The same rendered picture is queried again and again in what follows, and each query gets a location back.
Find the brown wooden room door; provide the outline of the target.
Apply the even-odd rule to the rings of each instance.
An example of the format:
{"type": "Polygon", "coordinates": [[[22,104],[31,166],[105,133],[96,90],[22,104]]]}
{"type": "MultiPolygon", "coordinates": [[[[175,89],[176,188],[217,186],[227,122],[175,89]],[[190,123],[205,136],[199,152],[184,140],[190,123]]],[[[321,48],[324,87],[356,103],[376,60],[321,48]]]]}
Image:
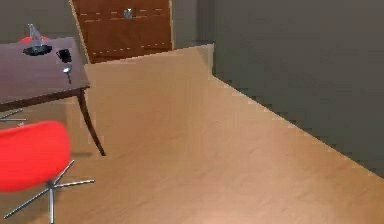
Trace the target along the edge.
{"type": "Polygon", "coordinates": [[[173,49],[172,0],[70,0],[90,63],[173,49]],[[124,18],[131,9],[133,19],[124,18]]]}

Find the black plate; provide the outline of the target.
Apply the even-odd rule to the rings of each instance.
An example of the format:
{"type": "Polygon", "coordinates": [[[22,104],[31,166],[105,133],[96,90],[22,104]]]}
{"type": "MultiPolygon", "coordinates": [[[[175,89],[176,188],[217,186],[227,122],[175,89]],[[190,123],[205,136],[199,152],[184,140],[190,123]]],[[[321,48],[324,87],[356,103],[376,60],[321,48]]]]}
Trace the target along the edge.
{"type": "Polygon", "coordinates": [[[48,45],[41,45],[41,46],[32,46],[25,48],[23,50],[23,53],[28,56],[40,56],[48,54],[52,51],[52,47],[48,45]]]}

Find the clear glass bottle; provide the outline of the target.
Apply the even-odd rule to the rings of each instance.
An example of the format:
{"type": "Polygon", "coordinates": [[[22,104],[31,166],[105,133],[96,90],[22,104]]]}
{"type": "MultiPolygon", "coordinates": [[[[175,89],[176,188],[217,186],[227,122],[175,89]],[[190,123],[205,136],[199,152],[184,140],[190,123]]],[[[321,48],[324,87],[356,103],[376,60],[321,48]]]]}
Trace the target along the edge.
{"type": "Polygon", "coordinates": [[[34,49],[39,49],[44,44],[43,38],[33,24],[29,24],[28,27],[29,27],[29,34],[31,38],[32,47],[34,49]]]}

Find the dark brown wooden table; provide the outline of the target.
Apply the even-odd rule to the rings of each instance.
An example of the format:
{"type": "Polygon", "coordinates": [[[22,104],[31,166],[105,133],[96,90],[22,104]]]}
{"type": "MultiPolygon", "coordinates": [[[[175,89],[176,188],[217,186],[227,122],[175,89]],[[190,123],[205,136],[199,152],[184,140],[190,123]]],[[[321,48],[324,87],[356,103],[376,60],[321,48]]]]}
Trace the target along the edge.
{"type": "Polygon", "coordinates": [[[99,153],[105,156],[88,112],[85,90],[90,82],[76,40],[56,38],[46,44],[52,51],[40,56],[23,53],[28,43],[0,44],[0,112],[76,97],[88,131],[99,153]],[[63,63],[56,55],[61,49],[70,51],[70,63],[63,63]],[[71,67],[71,84],[62,71],[64,67],[71,67]]]}

